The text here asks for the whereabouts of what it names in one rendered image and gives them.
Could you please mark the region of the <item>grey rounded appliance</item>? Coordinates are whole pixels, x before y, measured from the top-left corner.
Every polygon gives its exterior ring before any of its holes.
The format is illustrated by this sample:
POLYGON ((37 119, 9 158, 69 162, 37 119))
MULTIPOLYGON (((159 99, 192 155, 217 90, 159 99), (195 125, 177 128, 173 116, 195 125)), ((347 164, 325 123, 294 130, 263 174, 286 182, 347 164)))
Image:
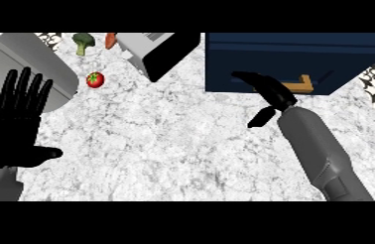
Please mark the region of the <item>grey rounded appliance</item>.
POLYGON ((78 76, 34 33, 0 33, 0 91, 10 69, 31 68, 31 76, 53 81, 44 112, 57 110, 74 98, 78 76))

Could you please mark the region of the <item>orange carrot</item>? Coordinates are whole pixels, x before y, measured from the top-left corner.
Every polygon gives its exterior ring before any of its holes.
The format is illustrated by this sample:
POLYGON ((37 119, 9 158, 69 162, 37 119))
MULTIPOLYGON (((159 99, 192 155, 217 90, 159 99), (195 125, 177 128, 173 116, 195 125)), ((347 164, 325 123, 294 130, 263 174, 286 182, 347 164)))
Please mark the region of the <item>orange carrot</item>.
POLYGON ((115 33, 106 33, 105 48, 109 50, 116 43, 115 33))

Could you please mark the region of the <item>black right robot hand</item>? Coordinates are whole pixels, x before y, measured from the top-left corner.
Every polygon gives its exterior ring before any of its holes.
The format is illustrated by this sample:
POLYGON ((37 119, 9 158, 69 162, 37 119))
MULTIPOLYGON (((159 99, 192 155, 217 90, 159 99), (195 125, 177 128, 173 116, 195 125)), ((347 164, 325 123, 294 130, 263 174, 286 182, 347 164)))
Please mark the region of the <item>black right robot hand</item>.
POLYGON ((257 93, 270 105, 260 110, 248 123, 249 128, 263 127, 276 115, 276 111, 285 111, 294 106, 297 99, 289 89, 273 77, 245 71, 233 71, 232 76, 254 87, 257 93))

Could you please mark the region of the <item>grey and black appliance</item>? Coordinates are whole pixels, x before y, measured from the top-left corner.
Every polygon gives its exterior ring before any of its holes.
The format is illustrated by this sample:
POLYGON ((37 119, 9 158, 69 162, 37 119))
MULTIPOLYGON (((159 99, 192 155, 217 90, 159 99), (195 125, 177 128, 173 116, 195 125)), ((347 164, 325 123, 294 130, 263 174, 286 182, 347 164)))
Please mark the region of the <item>grey and black appliance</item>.
POLYGON ((116 43, 131 53, 128 62, 152 82, 201 44, 199 33, 118 33, 116 43))

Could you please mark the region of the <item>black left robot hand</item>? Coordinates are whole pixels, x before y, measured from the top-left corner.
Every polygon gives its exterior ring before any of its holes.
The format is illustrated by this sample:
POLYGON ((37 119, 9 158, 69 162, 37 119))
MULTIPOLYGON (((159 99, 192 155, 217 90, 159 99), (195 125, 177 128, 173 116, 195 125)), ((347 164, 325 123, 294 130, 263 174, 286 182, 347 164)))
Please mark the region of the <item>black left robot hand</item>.
POLYGON ((28 67, 9 70, 0 90, 0 168, 34 168, 63 155, 59 148, 35 145, 51 87, 28 67))

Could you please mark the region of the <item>red tomato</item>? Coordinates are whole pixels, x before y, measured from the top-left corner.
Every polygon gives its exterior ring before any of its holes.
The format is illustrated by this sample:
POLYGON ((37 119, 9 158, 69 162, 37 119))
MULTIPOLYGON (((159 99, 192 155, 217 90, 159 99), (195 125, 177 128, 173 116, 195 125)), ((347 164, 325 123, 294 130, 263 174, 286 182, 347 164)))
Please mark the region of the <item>red tomato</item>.
POLYGON ((91 72, 87 76, 87 86, 90 88, 99 88, 103 85, 103 75, 100 72, 91 72))

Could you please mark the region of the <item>green broccoli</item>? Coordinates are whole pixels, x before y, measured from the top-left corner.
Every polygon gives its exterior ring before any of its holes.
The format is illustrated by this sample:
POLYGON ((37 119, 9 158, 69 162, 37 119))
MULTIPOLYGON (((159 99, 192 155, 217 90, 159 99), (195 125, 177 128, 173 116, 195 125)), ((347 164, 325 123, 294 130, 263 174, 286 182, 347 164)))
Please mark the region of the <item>green broccoli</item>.
POLYGON ((72 40, 78 46, 77 55, 82 56, 85 54, 87 47, 94 46, 94 37, 88 33, 75 33, 72 40))

